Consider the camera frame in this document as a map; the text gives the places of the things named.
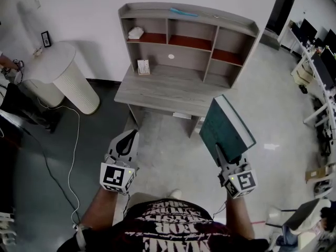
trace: green book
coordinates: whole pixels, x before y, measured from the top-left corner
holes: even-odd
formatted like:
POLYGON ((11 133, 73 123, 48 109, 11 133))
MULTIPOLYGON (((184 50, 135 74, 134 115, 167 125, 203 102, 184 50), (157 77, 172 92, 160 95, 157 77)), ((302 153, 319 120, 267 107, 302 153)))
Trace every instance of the green book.
POLYGON ((256 144, 253 135, 224 95, 213 99, 199 134, 214 160, 217 158, 216 144, 220 145, 229 161, 256 144))

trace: gray wood desk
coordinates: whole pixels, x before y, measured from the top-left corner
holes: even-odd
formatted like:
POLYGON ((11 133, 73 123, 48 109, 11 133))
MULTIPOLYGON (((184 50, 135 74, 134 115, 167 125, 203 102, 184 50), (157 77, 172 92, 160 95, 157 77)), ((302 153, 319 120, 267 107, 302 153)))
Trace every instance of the gray wood desk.
POLYGON ((126 103, 138 125, 143 111, 173 115, 174 112, 192 115, 189 135, 205 117, 214 97, 223 94, 221 86, 202 82, 201 72, 164 65, 151 67, 151 74, 139 76, 130 66, 114 98, 126 103))

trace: white shoe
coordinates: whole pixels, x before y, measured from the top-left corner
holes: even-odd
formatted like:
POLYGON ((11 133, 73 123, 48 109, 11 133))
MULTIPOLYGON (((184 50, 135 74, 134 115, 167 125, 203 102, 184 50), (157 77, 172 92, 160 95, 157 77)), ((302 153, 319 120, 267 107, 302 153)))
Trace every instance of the white shoe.
POLYGON ((280 232, 274 232, 274 233, 272 233, 270 241, 269 241, 269 247, 267 248, 266 251, 272 251, 273 250, 273 248, 275 247, 275 245, 277 243, 277 239, 281 235, 282 234, 280 232))
POLYGON ((182 191, 180 191, 178 188, 173 190, 169 195, 168 198, 172 198, 172 199, 181 199, 182 197, 182 191))

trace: small framed photo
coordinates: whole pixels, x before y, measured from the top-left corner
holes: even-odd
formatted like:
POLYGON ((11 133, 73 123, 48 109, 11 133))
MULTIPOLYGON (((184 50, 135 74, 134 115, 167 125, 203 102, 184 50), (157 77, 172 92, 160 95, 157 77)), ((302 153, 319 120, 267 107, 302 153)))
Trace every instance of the small framed photo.
POLYGON ((48 31, 43 32, 42 34, 43 45, 45 48, 51 47, 51 41, 48 31))

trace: person's arm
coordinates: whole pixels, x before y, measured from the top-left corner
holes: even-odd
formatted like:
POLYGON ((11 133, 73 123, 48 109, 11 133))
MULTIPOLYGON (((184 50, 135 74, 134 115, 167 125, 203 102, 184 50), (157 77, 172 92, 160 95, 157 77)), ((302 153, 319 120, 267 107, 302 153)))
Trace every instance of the person's arm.
POLYGON ((246 239, 254 239, 254 230, 247 213, 244 197, 232 199, 227 195, 226 226, 246 239))
POLYGON ((81 223, 93 230, 110 228, 113 223, 118 194, 99 188, 89 208, 86 210, 81 223))
POLYGON ((18 69, 17 65, 3 54, 0 55, 0 65, 10 69, 18 69))

